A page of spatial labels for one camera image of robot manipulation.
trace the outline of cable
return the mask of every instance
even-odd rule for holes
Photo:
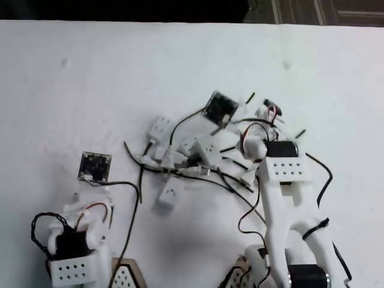
[[[325,182],[323,188],[321,189],[318,197],[317,197],[317,206],[320,207],[320,202],[322,200],[322,197],[325,193],[325,190],[328,188],[328,185],[331,183],[331,181],[333,180],[333,175],[332,175],[332,172],[331,170],[324,164],[322,163],[320,160],[314,158],[312,155],[308,154],[308,153],[305,153],[310,159],[312,159],[313,161],[315,161],[317,164],[319,164],[320,166],[322,166],[327,172],[328,172],[328,180]],[[339,260],[340,264],[342,265],[345,273],[347,274],[347,277],[348,277],[348,280],[351,281],[352,280],[352,274],[350,273],[349,271],[349,268],[347,266],[347,263],[344,261],[343,257],[341,256],[339,250],[337,249],[335,243],[333,243],[333,246],[334,246],[334,250],[335,250],[335,254],[336,254],[336,257],[337,259]]]
[[[37,214],[34,219],[32,220],[31,222],[31,240],[33,241],[33,243],[35,243],[42,252],[44,252],[44,254],[47,256],[47,259],[48,260],[52,260],[52,255],[49,253],[48,251],[48,248],[46,246],[43,246],[37,239],[36,239],[36,235],[35,235],[35,229],[36,229],[36,223],[37,223],[37,220],[40,218],[40,217],[43,217],[43,216],[50,216],[50,217],[55,217],[63,226],[63,229],[64,229],[64,233],[65,232],[73,232],[74,229],[68,225],[67,223],[67,220],[61,216],[60,214],[57,214],[57,213],[54,213],[54,212],[42,212],[42,213],[39,213]]]
[[[258,232],[258,231],[244,231],[241,229],[241,221],[246,217],[248,216],[249,214],[251,214],[252,211],[256,210],[259,202],[260,202],[260,180],[259,180],[259,177],[256,178],[257,179],[257,187],[258,187],[258,192],[257,192],[257,200],[256,200],[256,203],[251,207],[251,209],[249,211],[247,211],[240,219],[239,219],[239,222],[238,222],[238,230],[243,233],[243,234],[257,234],[260,236],[260,238],[262,239],[263,241],[263,245],[264,245],[264,248],[265,250],[267,251],[268,253],[268,250],[267,250],[267,247],[266,247],[266,243],[265,243],[265,239],[264,239],[264,236]]]
[[[193,116],[199,114],[200,112],[203,112],[203,110],[204,110],[204,108],[199,109],[198,111],[192,113],[191,115],[185,117],[183,120],[181,120],[179,123],[177,123],[177,125],[174,127],[174,129],[172,130],[172,133],[171,133],[171,135],[170,135],[170,138],[169,138],[169,146],[172,145],[173,135],[174,135],[176,129],[179,127],[179,125],[181,125],[181,124],[182,124],[183,122],[185,122],[186,120],[192,118]]]
[[[321,228],[325,228],[329,224],[329,218],[324,219],[318,225],[312,227],[310,230],[306,231],[302,236],[303,240],[306,240],[313,232],[318,231]]]
[[[108,207],[107,207],[107,205],[105,205],[104,203],[98,202],[98,203],[91,204],[91,205],[89,205],[88,207],[86,207],[84,210],[88,210],[89,208],[92,208],[92,207],[94,207],[94,206],[98,206],[98,205],[100,205],[100,206],[104,206],[105,209],[106,209],[106,213],[105,213],[104,218],[103,218],[103,223],[104,223],[104,222],[106,221],[106,219],[107,219],[107,216],[108,216]],[[75,225],[75,227],[74,227],[74,229],[75,229],[76,231],[77,231],[77,228],[78,228],[78,226],[79,226],[80,220],[81,220],[83,217],[84,217],[84,212],[80,215],[79,219],[77,219],[76,225]]]
[[[265,277],[264,277],[263,279],[260,280],[260,282],[258,283],[258,285],[257,285],[256,288],[259,288],[260,285],[263,284],[263,283],[268,279],[270,273],[271,273],[271,267],[268,267],[268,271],[267,271]]]
[[[240,280],[239,280],[239,286],[238,287],[241,287],[241,283],[242,283],[242,279],[244,278],[244,276],[246,276],[249,272],[251,272],[251,269],[252,267],[249,267],[248,270],[246,270],[240,277]]]
[[[128,181],[115,181],[115,182],[107,182],[107,183],[104,183],[104,182],[97,182],[100,186],[112,186],[112,185],[130,185],[132,186],[135,191],[136,191],[136,201],[135,201],[135,204],[134,204],[134,209],[133,209],[133,214],[132,214],[132,219],[131,219],[131,223],[130,223],[130,226],[128,228],[128,235],[127,235],[127,238],[125,240],[125,244],[124,244],[124,247],[122,249],[122,252],[121,252],[121,255],[116,263],[116,266],[115,266],[115,270],[113,271],[112,273],[112,277],[109,281],[109,285],[108,285],[108,288],[112,288],[112,284],[113,284],[113,279],[115,278],[115,275],[121,265],[121,261],[124,257],[124,254],[125,254],[125,251],[127,250],[127,247],[128,247],[128,243],[129,243],[129,240],[130,240],[130,237],[131,237],[131,233],[132,233],[132,227],[133,227],[133,223],[134,223],[134,219],[135,219],[135,216],[136,216],[136,211],[137,211],[137,207],[139,205],[139,198],[140,198],[140,190],[139,188],[134,185],[132,182],[128,182]]]
[[[248,103],[252,100],[252,98],[254,97],[254,95],[255,95],[255,92],[253,92],[253,93],[251,94],[251,96],[248,98],[248,100],[247,100],[245,103],[248,104]]]
[[[328,185],[331,183],[331,181],[333,180],[334,176],[333,176],[331,170],[330,170],[324,163],[322,163],[320,160],[314,158],[314,157],[313,157],[311,154],[309,154],[309,153],[305,153],[305,154],[306,154],[306,156],[308,156],[310,159],[312,159],[313,161],[315,161],[317,164],[319,164],[320,166],[322,166],[322,167],[327,171],[328,176],[329,176],[329,177],[328,177],[328,180],[325,182],[323,188],[321,189],[321,191],[320,191],[320,193],[319,193],[319,195],[318,195],[318,197],[317,197],[317,206],[320,207],[320,202],[321,202],[322,197],[323,197],[323,195],[324,195],[324,193],[325,193],[325,190],[328,188]]]
[[[222,159],[224,159],[224,160],[230,160],[231,162],[233,162],[233,163],[236,164],[237,166],[243,168],[245,171],[248,171],[248,167],[247,167],[247,166],[241,164],[240,162],[237,162],[236,160],[234,160],[234,159],[232,159],[232,158],[222,156]]]
[[[235,150],[235,149],[236,149],[235,146],[231,146],[231,147],[228,147],[226,149],[220,150],[220,153],[228,152],[228,151]]]
[[[148,153],[151,146],[152,146],[152,142],[149,142],[144,150],[143,157]],[[143,191],[142,191],[143,174],[144,174],[144,167],[143,167],[143,164],[141,164],[139,178],[137,180],[137,186],[139,186],[139,190],[140,190],[140,204],[143,203]]]

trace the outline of white surface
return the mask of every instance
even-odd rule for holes
[[[30,224],[77,191],[82,151],[113,155],[110,181],[135,181],[123,140],[142,153],[157,116],[177,121],[215,89],[234,99],[256,91],[250,110],[268,97],[292,133],[307,128],[308,151],[334,173],[321,209],[356,287],[384,286],[383,29],[9,21],[0,22],[0,39],[2,287],[49,286]],[[193,121],[182,132],[208,126]],[[223,148],[235,143],[225,133],[218,138]],[[320,190],[326,172],[311,168]],[[237,232],[245,205],[220,187],[188,182],[180,204],[160,216],[153,209],[160,185],[160,175],[145,173],[126,256],[137,260],[148,287],[216,287],[238,254],[259,242]],[[134,191],[111,193],[118,254]],[[244,224],[264,231],[255,215]],[[46,225],[38,223],[42,241]]]

